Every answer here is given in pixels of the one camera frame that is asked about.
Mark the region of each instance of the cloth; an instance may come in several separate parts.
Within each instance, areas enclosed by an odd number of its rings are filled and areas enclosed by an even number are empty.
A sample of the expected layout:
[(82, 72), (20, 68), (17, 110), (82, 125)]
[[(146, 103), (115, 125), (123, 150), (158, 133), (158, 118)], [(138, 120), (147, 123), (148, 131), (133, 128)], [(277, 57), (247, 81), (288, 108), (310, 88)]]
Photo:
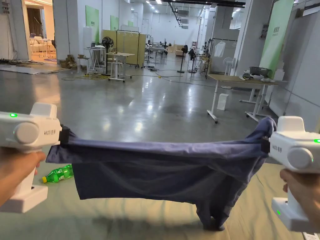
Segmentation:
[(221, 41), (214, 47), (214, 56), (222, 58), (226, 43)]
[(221, 230), (267, 157), (262, 137), (275, 129), (265, 118), (244, 140), (216, 143), (101, 142), (70, 132), (69, 142), (52, 146), (46, 162), (72, 163), (80, 199), (187, 202), (196, 205), (205, 229)]

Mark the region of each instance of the curtain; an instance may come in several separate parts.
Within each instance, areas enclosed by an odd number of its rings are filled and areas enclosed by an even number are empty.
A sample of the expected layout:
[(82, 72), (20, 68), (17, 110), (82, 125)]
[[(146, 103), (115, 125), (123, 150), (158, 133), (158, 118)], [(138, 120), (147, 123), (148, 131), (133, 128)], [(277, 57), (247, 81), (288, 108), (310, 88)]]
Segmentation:
[(40, 9), (27, 8), (30, 34), (43, 37)]

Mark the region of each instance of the hand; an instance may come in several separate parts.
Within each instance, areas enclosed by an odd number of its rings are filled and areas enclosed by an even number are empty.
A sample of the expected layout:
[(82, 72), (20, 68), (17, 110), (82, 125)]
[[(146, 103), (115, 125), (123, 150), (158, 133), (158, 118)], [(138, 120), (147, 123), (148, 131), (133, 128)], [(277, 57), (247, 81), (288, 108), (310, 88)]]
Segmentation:
[(280, 171), (286, 184), (283, 191), (290, 189), (308, 219), (320, 228), (320, 174), (299, 174), (287, 169)]
[(24, 154), (13, 148), (0, 148), (0, 206), (15, 193), (22, 180), (43, 160), (43, 152)]
[(4, 175), (15, 174), (21, 181), (25, 179), (40, 161), (45, 160), (43, 152), (21, 153), (14, 148), (0, 148), (0, 171)]

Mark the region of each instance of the gripper handle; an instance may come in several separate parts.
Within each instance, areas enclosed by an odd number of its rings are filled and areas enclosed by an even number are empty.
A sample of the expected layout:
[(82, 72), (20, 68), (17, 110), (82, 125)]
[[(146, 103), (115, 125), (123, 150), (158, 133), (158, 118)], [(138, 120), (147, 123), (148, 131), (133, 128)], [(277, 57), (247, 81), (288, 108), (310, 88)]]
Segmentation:
[(292, 195), (290, 189), (288, 188), (288, 205), (292, 211), (297, 213), (300, 216), (305, 216), (303, 209), (301, 208), (300, 204), (297, 202), (297, 200)]

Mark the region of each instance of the green banner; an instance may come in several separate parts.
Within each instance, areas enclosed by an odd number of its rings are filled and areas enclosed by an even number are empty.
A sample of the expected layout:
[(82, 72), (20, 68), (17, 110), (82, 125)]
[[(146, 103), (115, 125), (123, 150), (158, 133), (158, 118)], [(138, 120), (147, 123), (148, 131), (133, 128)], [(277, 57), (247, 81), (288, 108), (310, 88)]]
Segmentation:
[(92, 27), (94, 40), (99, 42), (99, 10), (88, 5), (85, 6), (85, 20), (87, 27)]
[(116, 31), (119, 29), (119, 18), (115, 16), (110, 16), (110, 30)]
[(280, 0), (273, 5), (270, 24), (264, 44), (261, 68), (270, 69), (269, 77), (273, 78), (277, 70), (282, 51), (284, 36), (291, 15), (293, 0)]

